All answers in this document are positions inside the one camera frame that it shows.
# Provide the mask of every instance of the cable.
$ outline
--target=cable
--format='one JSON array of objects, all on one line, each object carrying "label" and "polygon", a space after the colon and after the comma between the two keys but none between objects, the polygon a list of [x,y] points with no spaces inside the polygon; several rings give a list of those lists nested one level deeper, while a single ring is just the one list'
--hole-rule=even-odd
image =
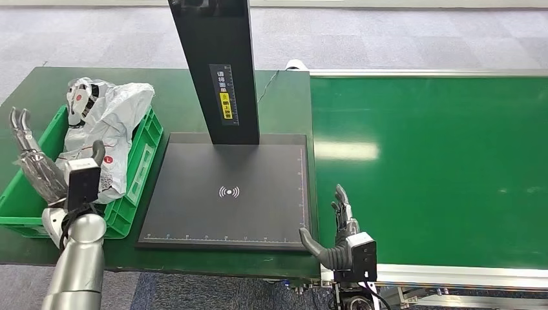
[{"label": "cable", "polygon": [[274,75],[272,75],[272,77],[270,78],[270,81],[268,81],[268,83],[266,83],[266,86],[264,87],[264,90],[262,91],[262,95],[260,95],[259,99],[257,100],[257,104],[264,97],[264,94],[266,94],[266,89],[268,88],[270,83],[272,83],[272,81],[278,76],[278,73],[280,73],[280,70],[276,71],[276,73],[274,73]]},{"label": "cable", "polygon": [[365,287],[366,291],[368,291],[371,295],[377,297],[380,301],[383,302],[383,304],[385,305],[385,307],[388,309],[388,310],[392,310],[392,308],[390,308],[390,305],[388,304],[388,302],[386,302],[386,300],[384,298],[381,297],[381,295],[373,292],[373,290],[371,289],[371,287],[369,286],[369,283],[368,282],[365,282],[364,283],[365,285],[362,285],[363,287]]}]

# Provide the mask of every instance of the green basket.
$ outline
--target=green basket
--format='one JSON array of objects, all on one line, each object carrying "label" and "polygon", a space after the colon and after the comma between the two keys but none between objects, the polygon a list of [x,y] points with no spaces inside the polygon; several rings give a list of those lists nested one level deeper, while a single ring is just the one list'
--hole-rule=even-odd
[{"label": "green basket", "polygon": [[[63,151],[68,128],[67,108],[63,106],[38,142],[47,156],[55,160]],[[163,127],[150,108],[135,132],[129,151],[125,196],[105,208],[105,238],[122,239],[129,234],[162,132]],[[0,196],[0,226],[25,237],[48,238],[41,219],[45,207],[44,199],[19,170]]]}]

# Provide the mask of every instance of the plastic bag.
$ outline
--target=plastic bag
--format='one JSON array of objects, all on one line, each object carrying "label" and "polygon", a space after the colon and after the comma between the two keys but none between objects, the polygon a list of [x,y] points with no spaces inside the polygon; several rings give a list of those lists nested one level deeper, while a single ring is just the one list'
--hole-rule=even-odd
[{"label": "plastic bag", "polygon": [[63,170],[68,160],[90,157],[93,142],[102,140],[106,154],[95,202],[109,203],[125,194],[132,132],[146,115],[154,89],[146,83],[114,85],[87,77],[68,86],[68,131],[56,164]]}]

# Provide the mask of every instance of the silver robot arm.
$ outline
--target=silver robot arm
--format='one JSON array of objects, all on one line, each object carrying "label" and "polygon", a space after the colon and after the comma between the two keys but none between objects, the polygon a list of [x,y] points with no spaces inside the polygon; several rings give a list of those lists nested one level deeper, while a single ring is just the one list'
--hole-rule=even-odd
[{"label": "silver robot arm", "polygon": [[69,161],[63,174],[39,148],[29,118],[26,109],[13,108],[10,113],[20,151],[18,164],[48,203],[42,223],[61,251],[42,310],[99,310],[107,224],[91,202],[97,199],[105,147],[95,141],[93,156]]},{"label": "silver robot arm", "polygon": [[[44,227],[57,245],[61,239],[60,223],[66,214],[60,208],[48,208],[42,213]],[[98,310],[101,308],[105,268],[103,237],[107,224],[97,214],[84,214],[68,229],[66,246],[55,266],[42,310]]]}]

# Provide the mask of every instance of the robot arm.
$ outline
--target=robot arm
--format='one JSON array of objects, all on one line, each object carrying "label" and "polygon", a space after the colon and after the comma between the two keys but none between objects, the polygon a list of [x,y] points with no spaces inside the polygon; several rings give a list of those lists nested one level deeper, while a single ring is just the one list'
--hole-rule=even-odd
[{"label": "robot arm", "polygon": [[42,310],[98,310],[103,286],[103,237],[107,224],[92,202],[97,199],[101,141],[93,156],[67,163],[65,174],[39,148],[28,126],[29,112],[13,108],[10,125],[20,150],[19,164],[33,188],[46,200],[42,223],[61,256]]},{"label": "robot arm", "polygon": [[335,189],[335,198],[337,202],[331,203],[337,225],[335,247],[325,249],[305,228],[299,230],[300,240],[325,268],[333,271],[336,310],[378,309],[375,299],[380,296],[367,283],[377,280],[377,242],[366,232],[360,232],[346,191],[340,185]]}]

